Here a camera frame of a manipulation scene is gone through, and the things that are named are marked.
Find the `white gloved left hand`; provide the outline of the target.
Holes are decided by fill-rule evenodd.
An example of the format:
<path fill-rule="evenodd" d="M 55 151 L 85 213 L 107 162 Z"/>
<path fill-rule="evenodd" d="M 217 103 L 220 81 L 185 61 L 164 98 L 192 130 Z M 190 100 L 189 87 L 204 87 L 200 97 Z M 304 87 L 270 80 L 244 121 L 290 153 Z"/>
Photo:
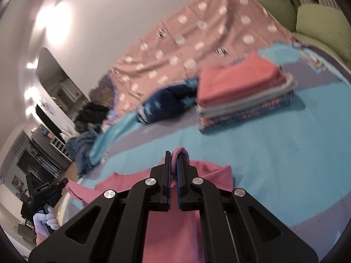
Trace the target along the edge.
<path fill-rule="evenodd" d="M 50 206 L 47 206 L 43 211 L 36 213 L 33 216 L 33 222 L 36 233 L 40 233 L 46 237 L 50 236 L 54 231 L 61 227 L 54 215 L 53 208 Z"/>

